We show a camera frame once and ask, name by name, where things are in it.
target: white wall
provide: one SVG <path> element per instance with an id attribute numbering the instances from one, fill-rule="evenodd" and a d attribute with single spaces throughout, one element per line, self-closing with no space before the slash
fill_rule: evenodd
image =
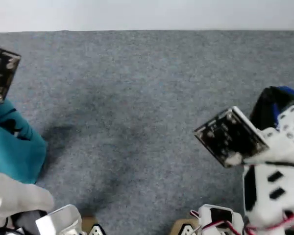
<path id="1" fill-rule="evenodd" d="M 0 32 L 294 29 L 294 0 L 0 0 Z"/>

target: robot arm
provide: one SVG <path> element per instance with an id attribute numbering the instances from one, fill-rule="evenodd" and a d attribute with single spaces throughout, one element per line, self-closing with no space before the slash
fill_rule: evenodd
<path id="1" fill-rule="evenodd" d="M 0 227 L 6 218 L 26 211 L 50 211 L 52 195 L 36 185 L 22 184 L 0 173 Z"/>

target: teal fabric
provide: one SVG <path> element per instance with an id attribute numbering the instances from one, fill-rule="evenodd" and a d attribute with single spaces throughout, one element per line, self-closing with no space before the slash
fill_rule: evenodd
<path id="1" fill-rule="evenodd" d="M 9 100 L 0 104 L 0 172 L 34 184 L 46 158 L 47 144 Z"/>

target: gray carpet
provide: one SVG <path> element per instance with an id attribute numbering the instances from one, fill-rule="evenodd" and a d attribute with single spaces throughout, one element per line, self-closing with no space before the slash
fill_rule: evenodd
<path id="1" fill-rule="evenodd" d="M 49 142 L 38 185 L 108 234 L 167 234 L 204 203 L 243 211 L 241 169 L 193 130 L 264 87 L 294 88 L 294 32 L 0 34 L 23 58 L 9 98 Z"/>

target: black circuit board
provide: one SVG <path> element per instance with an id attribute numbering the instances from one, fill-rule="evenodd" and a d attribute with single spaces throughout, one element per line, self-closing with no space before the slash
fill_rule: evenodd
<path id="1" fill-rule="evenodd" d="M 0 48 L 0 103 L 6 98 L 20 60 L 20 55 Z"/>
<path id="2" fill-rule="evenodd" d="M 244 117 L 229 108 L 195 130 L 196 138 L 224 167 L 230 167 L 225 161 L 235 153 L 245 159 L 268 148 Z"/>

